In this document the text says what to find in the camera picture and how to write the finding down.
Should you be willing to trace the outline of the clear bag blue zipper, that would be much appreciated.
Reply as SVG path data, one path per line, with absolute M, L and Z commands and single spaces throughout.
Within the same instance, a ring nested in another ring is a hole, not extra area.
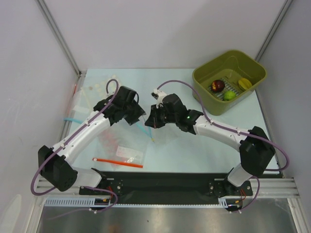
M 144 152 L 148 145 L 164 146 L 179 138 L 172 126 L 152 129 L 144 123 L 144 117 L 140 117 L 133 125 L 128 125 L 125 120 L 111 124 L 103 115 L 94 120 L 89 117 L 61 145 L 70 153 L 83 151 L 93 141 L 107 153 L 122 149 Z

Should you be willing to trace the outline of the red apple toy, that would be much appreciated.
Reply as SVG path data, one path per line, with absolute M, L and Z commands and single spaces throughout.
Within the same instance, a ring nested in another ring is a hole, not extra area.
M 222 80 L 214 80 L 211 84 L 211 91 L 214 93 L 220 93 L 224 90 L 225 83 Z

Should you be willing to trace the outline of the green lime toy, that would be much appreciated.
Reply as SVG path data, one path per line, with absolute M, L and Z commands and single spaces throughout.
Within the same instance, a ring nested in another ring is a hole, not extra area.
M 223 95 L 223 100 L 230 101 L 230 100 L 233 100 L 236 96 L 237 95 L 234 91 L 226 91 Z

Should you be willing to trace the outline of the olive green plastic bin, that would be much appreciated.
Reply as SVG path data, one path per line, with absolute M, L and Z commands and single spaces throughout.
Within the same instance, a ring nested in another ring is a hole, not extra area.
M 192 83 L 207 111 L 211 115 L 220 116 L 248 97 L 264 81 L 266 75 L 265 68 L 246 53 L 229 50 L 196 68 L 192 73 Z M 253 86 L 243 91 L 238 85 L 241 78 L 248 79 Z M 214 80 L 224 81 L 225 88 L 222 92 L 211 91 Z M 233 100 L 224 101 L 226 91 L 234 91 L 237 96 Z

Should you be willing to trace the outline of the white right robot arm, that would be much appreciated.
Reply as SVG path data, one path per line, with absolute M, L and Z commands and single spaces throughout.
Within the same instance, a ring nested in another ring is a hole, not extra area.
M 244 133 L 233 126 L 206 119 L 203 112 L 187 109 L 176 94 L 155 90 L 151 95 L 156 104 L 151 106 L 145 126 L 159 129 L 175 124 L 183 132 L 215 139 L 239 152 L 240 163 L 227 174 L 224 182 L 224 189 L 230 195 L 237 194 L 248 179 L 262 175 L 276 153 L 260 127 Z

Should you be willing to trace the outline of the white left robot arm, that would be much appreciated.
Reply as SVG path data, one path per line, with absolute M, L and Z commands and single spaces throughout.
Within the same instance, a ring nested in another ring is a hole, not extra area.
M 139 121 L 145 111 L 138 103 L 138 94 L 126 86 L 99 101 L 87 119 L 70 135 L 53 147 L 42 146 L 38 150 L 39 175 L 61 192 L 70 189 L 74 184 L 90 186 L 96 194 L 107 189 L 107 182 L 94 168 L 73 167 L 74 161 L 89 143 L 104 130 L 121 120 L 129 125 Z

